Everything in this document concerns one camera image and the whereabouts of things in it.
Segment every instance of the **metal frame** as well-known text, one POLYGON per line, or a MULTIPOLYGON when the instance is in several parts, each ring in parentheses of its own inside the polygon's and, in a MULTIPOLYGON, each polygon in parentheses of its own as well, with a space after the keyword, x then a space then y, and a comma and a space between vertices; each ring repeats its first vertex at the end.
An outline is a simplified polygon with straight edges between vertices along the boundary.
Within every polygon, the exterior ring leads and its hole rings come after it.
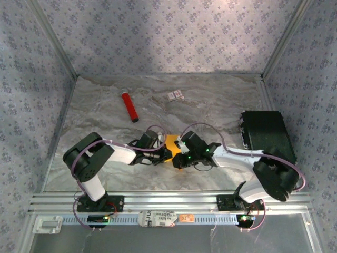
MULTIPOLYGON (((33 195, 30 200, 18 253, 29 252, 34 239, 34 221, 38 215, 60 215, 72 218, 72 204, 77 192, 47 192, 33 195)), ((216 196, 232 194, 233 191, 126 191, 109 192, 124 195, 124 211, 119 217, 135 217, 144 210, 173 210, 177 214, 192 213, 198 217, 243 214, 242 211, 218 212, 216 196)), ((301 214, 313 252, 322 252, 321 242, 314 226, 311 212, 313 206, 308 192, 294 192, 287 202, 279 202, 271 197, 265 199, 267 215, 301 214)), ((81 213, 84 218, 88 213, 81 213)))
POLYGON ((275 105, 273 103, 272 96, 267 85, 261 79, 257 82, 257 90, 259 91, 261 102, 263 105, 263 110, 265 111, 275 111, 275 105))
POLYGON ((295 8, 295 11, 291 17, 291 19, 288 22, 288 25, 284 29, 284 32, 276 45, 272 55, 269 57, 269 60, 264 67, 264 70, 262 72, 262 79, 263 81, 268 80, 270 77, 272 71, 278 64, 284 50, 286 49, 287 45, 290 42, 290 39, 296 32, 297 28, 300 26, 304 14, 308 10, 309 6, 311 5, 312 0, 300 0, 297 7, 295 8))
POLYGON ((55 157, 55 153, 56 153, 56 150, 57 150, 57 146, 58 146, 58 142, 60 141, 60 138, 61 138, 61 132, 62 132, 62 129, 63 129, 63 125, 64 125, 64 122, 65 122, 65 119, 67 117, 67 114, 68 114, 68 110, 69 110, 69 107, 70 107, 70 103, 71 103, 71 100, 73 98, 73 94, 74 94, 74 90, 75 90, 75 87, 76 87, 76 83, 77 83, 77 78, 76 80, 74 81, 74 84, 73 84, 73 87, 70 91, 70 95, 69 95, 69 98, 68 98, 68 103, 67 103, 67 106, 65 108, 65 112, 64 112, 64 116, 62 117, 62 122, 61 122, 61 126, 60 126, 60 129, 57 133, 57 138, 56 138, 56 142, 55 142, 55 146, 53 148, 53 151, 52 151, 52 156, 49 160, 49 163, 48 163, 48 168, 47 168, 47 172, 46 172, 46 176, 44 178, 44 181, 43 181, 43 184, 42 184, 42 187, 41 187, 41 193, 44 192, 44 189, 46 188, 46 185, 47 185, 47 182, 48 182, 48 176, 49 176, 49 172, 52 168, 52 164, 53 164, 53 161, 54 161, 54 157, 55 157))
POLYGON ((62 44, 57 38, 56 33, 54 32, 50 22, 48 21, 47 16, 44 14, 40 4, 37 0, 27 0, 27 4, 30 7, 32 13, 34 14, 36 20, 40 24, 42 30, 46 34, 49 42, 53 46, 56 55, 64 65, 68 75, 71 77, 73 81, 76 81, 78 75, 76 74, 76 71, 74 67, 72 66, 67 53, 64 51, 62 44))

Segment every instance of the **orange label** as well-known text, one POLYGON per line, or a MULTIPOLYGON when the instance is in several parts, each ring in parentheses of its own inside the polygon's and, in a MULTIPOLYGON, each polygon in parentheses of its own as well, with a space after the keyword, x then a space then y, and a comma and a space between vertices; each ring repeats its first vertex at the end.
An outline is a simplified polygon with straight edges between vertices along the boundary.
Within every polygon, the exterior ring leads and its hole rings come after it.
POLYGON ((193 223, 194 215, 179 215, 179 222, 181 223, 193 223))

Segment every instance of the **red cylinder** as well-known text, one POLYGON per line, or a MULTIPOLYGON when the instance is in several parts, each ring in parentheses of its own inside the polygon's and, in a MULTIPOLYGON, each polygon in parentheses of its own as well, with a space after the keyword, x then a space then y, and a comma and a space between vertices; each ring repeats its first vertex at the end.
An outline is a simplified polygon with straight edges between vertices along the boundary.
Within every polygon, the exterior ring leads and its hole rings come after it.
POLYGON ((132 103, 131 98, 130 98, 128 92, 127 92, 127 89, 122 89, 122 98, 123 98, 123 101, 124 101, 125 106, 127 108, 127 111, 130 115, 131 121, 133 123, 139 121, 137 112, 135 110, 135 107, 133 106, 133 103, 132 103))

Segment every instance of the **mounting plate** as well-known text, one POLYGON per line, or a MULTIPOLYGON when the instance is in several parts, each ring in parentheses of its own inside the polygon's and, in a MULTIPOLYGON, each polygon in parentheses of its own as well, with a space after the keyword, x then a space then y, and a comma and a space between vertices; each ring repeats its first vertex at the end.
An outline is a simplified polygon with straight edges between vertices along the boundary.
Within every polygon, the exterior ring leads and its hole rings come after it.
POLYGON ((261 200, 257 200, 252 204, 243 201, 244 209, 242 209, 234 204, 234 196, 232 194, 217 195, 216 203, 218 211, 246 211, 249 210, 251 205, 253 205, 252 211, 257 211, 257 208, 259 209, 259 211, 264 210, 261 200))
POLYGON ((88 196, 83 196, 78 200, 77 212, 117 212, 123 211, 123 195, 107 195, 103 201, 94 202, 88 196))

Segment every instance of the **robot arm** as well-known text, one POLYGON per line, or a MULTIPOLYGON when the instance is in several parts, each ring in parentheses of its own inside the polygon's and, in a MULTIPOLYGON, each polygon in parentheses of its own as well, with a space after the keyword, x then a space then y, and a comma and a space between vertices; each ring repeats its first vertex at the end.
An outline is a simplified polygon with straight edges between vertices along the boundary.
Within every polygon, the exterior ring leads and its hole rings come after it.
POLYGON ((72 174, 88 197, 97 202, 106 195, 97 173, 107 161, 135 165, 148 160, 151 164, 157 165, 172 158, 172 153, 166 148, 166 145, 152 152, 134 150, 133 148, 147 150, 154 148, 156 145, 158 147, 159 143, 158 134, 151 130, 147 130, 139 140, 134 140, 125 145, 113 144, 112 141, 103 140, 98 133, 92 132, 66 151, 63 155, 63 161, 72 170, 73 163, 78 159, 72 174), (98 144, 88 149, 91 156, 84 152, 78 159, 79 154, 95 142, 98 142, 98 144))
POLYGON ((219 143, 207 145, 193 131, 178 138, 176 145, 182 150, 173 158, 176 168, 186 168, 200 162, 205 166, 230 167, 253 173, 251 180, 240 184, 236 191, 237 200, 245 203, 269 196, 286 201, 299 180, 299 174, 291 167, 264 157, 267 154, 286 160, 275 148, 255 151, 225 149, 219 143))

